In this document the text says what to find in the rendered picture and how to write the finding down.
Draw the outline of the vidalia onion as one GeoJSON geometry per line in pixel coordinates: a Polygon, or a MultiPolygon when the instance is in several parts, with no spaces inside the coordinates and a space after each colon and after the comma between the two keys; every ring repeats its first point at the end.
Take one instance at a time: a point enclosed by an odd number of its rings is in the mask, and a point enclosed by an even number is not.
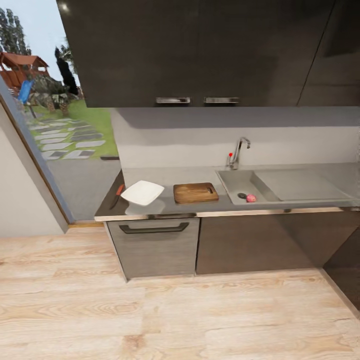
{"type": "Polygon", "coordinates": [[[253,194],[250,194],[246,197],[246,200],[249,203],[254,203],[254,202],[256,202],[257,198],[253,194]]]}

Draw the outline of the parer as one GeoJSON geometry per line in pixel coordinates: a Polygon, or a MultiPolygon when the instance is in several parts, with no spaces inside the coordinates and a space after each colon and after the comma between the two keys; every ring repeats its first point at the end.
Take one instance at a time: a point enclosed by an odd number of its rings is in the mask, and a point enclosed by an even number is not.
{"type": "Polygon", "coordinates": [[[115,198],[114,198],[113,202],[112,202],[111,205],[110,205],[110,209],[116,204],[119,196],[121,195],[121,192],[122,192],[122,190],[123,190],[123,187],[124,187],[123,185],[120,185],[120,186],[119,186],[119,189],[117,190],[117,192],[116,192],[116,194],[115,194],[115,198]]]}

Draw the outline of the cutting board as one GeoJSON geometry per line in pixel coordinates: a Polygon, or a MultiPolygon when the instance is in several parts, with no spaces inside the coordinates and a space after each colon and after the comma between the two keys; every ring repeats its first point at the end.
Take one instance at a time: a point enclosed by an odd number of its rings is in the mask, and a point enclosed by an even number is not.
{"type": "Polygon", "coordinates": [[[219,195],[210,182],[175,184],[173,185],[173,191],[177,204],[219,200],[219,195]],[[207,189],[210,189],[211,193],[207,189]]]}

